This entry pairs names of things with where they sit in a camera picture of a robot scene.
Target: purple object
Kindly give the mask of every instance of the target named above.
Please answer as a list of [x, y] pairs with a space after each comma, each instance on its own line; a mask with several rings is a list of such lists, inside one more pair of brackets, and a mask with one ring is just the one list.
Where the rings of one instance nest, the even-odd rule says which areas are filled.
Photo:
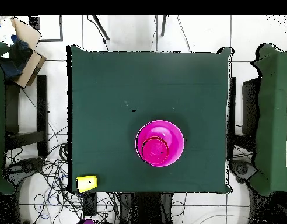
[[95, 224], [92, 220], [80, 220], [77, 224]]
[[136, 136], [137, 154], [146, 163], [165, 167], [174, 163], [184, 149], [182, 132], [168, 121], [156, 120], [144, 125]]

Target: floor tile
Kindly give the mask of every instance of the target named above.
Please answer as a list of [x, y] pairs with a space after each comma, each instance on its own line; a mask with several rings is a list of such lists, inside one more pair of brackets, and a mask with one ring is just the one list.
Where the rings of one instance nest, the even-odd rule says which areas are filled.
[[227, 224], [248, 224], [249, 207], [228, 207]]
[[184, 203], [185, 196], [186, 196], [186, 193], [183, 193], [183, 192], [174, 193], [172, 202], [180, 201], [180, 202]]
[[[20, 205], [21, 221], [24, 222], [28, 220], [31, 224], [33, 224], [36, 219], [36, 224], [77, 224], [80, 221], [75, 212], [62, 206], [49, 205], [45, 206], [44, 209], [40, 208], [40, 206], [36, 206], [36, 209], [38, 212], [43, 210], [41, 213], [42, 218], [39, 218], [39, 213], [33, 205]], [[81, 211], [77, 211], [77, 214], [82, 216]]]
[[232, 15], [233, 61], [254, 61], [262, 43], [287, 51], [287, 15]]
[[258, 72], [250, 63], [233, 62], [232, 76], [236, 77], [235, 124], [242, 125], [242, 84], [247, 80], [257, 78]]
[[[176, 15], [166, 20], [164, 36], [161, 36], [162, 17], [158, 15], [158, 51], [188, 52], [186, 40]], [[90, 51], [106, 51], [103, 40], [93, 23], [84, 19], [84, 48]], [[110, 51], [156, 51], [155, 15], [100, 16], [110, 41]], [[217, 52], [230, 44], [230, 15], [180, 15], [191, 51]]]
[[[162, 16], [158, 22], [161, 33]], [[230, 46], [230, 15], [179, 15], [191, 52], [216, 53]], [[169, 15], [165, 34], [158, 38], [158, 51], [188, 52], [186, 40], [177, 16]]]
[[48, 150], [51, 151], [48, 158], [53, 159], [60, 159], [59, 157], [59, 148], [55, 148], [57, 145], [60, 144], [67, 144], [68, 143], [68, 135], [48, 135]]
[[249, 206], [249, 192], [246, 184], [239, 184], [231, 172], [229, 184], [233, 188], [233, 192], [227, 195], [227, 205]]
[[171, 218], [173, 220], [173, 224], [181, 224], [183, 217], [184, 207], [182, 205], [178, 205], [177, 203], [173, 204], [171, 207]]
[[[58, 132], [68, 126], [68, 77], [67, 63], [47, 61], [42, 66], [39, 75], [47, 76], [47, 102], [48, 102], [48, 122], [54, 132]], [[48, 127], [48, 133], [54, 133]]]
[[22, 147], [22, 152], [20, 148], [14, 149], [12, 151], [8, 151], [6, 153], [6, 165], [12, 164], [11, 158], [15, 162], [18, 162], [19, 160], [24, 160], [28, 158], [38, 158], [38, 149], [37, 149], [37, 144], [33, 143], [30, 145], [26, 145]]
[[[155, 24], [154, 15], [101, 15], [99, 20], [110, 41], [110, 51], [150, 51]], [[84, 48], [107, 51], [96, 26], [83, 16]]]
[[[15, 16], [19, 20], [29, 25], [28, 16]], [[40, 29], [38, 30], [43, 39], [60, 39], [60, 17], [59, 15], [39, 15]]]
[[186, 205], [226, 205], [226, 194], [188, 193]]
[[[181, 206], [171, 209], [173, 215], [182, 212]], [[226, 207], [186, 206], [183, 215], [173, 217], [174, 224], [226, 224]]]
[[20, 197], [19, 197], [19, 203], [20, 204], [42, 204], [43, 198], [41, 196], [38, 196], [36, 199], [36, 195], [38, 194], [45, 194], [48, 195], [49, 186], [45, 180], [45, 178], [40, 175], [39, 173], [36, 173], [32, 175], [29, 178], [26, 178], [25, 181], [22, 184], [21, 190], [20, 190]]
[[37, 109], [33, 104], [37, 106], [36, 81], [31, 86], [25, 87], [25, 89], [20, 88], [18, 102], [18, 123], [20, 133], [37, 131]]
[[39, 42], [36, 51], [48, 60], [67, 60], [67, 45], [82, 47], [82, 16], [62, 16], [63, 42]]

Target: tile grout line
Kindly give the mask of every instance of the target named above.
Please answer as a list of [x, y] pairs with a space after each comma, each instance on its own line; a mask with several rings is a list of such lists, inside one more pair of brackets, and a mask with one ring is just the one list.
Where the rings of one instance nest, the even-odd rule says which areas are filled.
[[226, 199], [225, 199], [225, 224], [228, 224], [228, 195], [226, 195]]
[[58, 59], [47, 59], [47, 60], [45, 60], [45, 62], [66, 62], [66, 60], [58, 60]]
[[232, 15], [230, 15], [230, 47], [232, 47]]
[[[23, 206], [28, 206], [28, 205], [34, 205], [34, 204], [19, 204]], [[61, 206], [61, 204], [47, 204], [47, 206]], [[106, 206], [106, 204], [97, 204], [97, 206]], [[226, 205], [185, 205], [185, 207], [225, 207]], [[227, 205], [227, 207], [241, 207], [241, 208], [249, 208], [247, 205]]]

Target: table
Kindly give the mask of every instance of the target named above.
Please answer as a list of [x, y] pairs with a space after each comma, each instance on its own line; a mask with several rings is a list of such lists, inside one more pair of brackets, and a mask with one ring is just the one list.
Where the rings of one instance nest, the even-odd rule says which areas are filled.
[[[230, 48], [212, 53], [87, 52], [68, 46], [68, 190], [96, 175], [91, 192], [228, 193], [226, 106]], [[185, 148], [167, 167], [135, 151], [140, 128], [166, 120]]]
[[259, 172], [250, 184], [259, 194], [268, 195], [274, 191], [287, 192], [287, 52], [272, 44], [262, 45], [257, 52], [254, 65], [262, 78], [254, 164]]

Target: white tile floor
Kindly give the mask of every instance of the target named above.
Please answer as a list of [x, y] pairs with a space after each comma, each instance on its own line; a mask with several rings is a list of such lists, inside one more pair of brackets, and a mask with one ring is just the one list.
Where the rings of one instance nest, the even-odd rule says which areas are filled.
[[[26, 16], [19, 19], [27, 21]], [[156, 51], [156, 37], [152, 45], [153, 34], [156, 30], [154, 15], [117, 15], [100, 16], [100, 21], [110, 37], [107, 45], [110, 51]], [[242, 125], [241, 86], [243, 81], [256, 78], [258, 73], [250, 65], [255, 59], [255, 51], [262, 43], [274, 43], [283, 50], [287, 50], [287, 16], [268, 15], [180, 15], [184, 32], [192, 52], [217, 52], [221, 47], [231, 46], [234, 49], [232, 58], [232, 76], [237, 78], [236, 86], [236, 132], [240, 133]], [[58, 39], [60, 37], [59, 17], [40, 16], [43, 39]], [[161, 37], [162, 15], [158, 16], [158, 45], [157, 50], [187, 52], [184, 35], [179, 27], [176, 15], [169, 15], [166, 22], [164, 37]], [[67, 52], [66, 45], [76, 44], [86, 50], [106, 51], [102, 38], [93, 23], [86, 16], [62, 16], [62, 42], [39, 43], [36, 50], [47, 57], [40, 75], [47, 75], [48, 84], [48, 121], [50, 137], [67, 126]], [[26, 93], [36, 103], [35, 83], [27, 87]], [[19, 124], [20, 131], [36, 130], [36, 109], [29, 102], [26, 95], [20, 93]], [[67, 142], [67, 129], [57, 135], [59, 143]], [[55, 137], [49, 143], [50, 147], [57, 144]], [[20, 149], [13, 150], [13, 155]], [[36, 145], [23, 148], [19, 155], [21, 159], [36, 157]], [[51, 159], [58, 157], [57, 152], [51, 154]], [[172, 207], [174, 224], [247, 224], [249, 215], [249, 195], [245, 184], [237, 183], [230, 174], [229, 184], [233, 192], [221, 194], [177, 193], [173, 201], [185, 201], [183, 206], [175, 203]], [[34, 209], [34, 197], [48, 189], [47, 182], [41, 175], [36, 174], [28, 178], [20, 193], [20, 207], [22, 220], [34, 221], [38, 217]], [[106, 194], [99, 194], [103, 199]], [[41, 198], [35, 200], [36, 209], [40, 209]], [[36, 224], [51, 224], [61, 210], [61, 206], [54, 206], [52, 198], [43, 214], [50, 215], [48, 219], [40, 218]], [[101, 210], [105, 210], [106, 201], [99, 203]], [[109, 221], [114, 220], [112, 213]], [[78, 217], [74, 212], [64, 209], [54, 224], [76, 224]]]

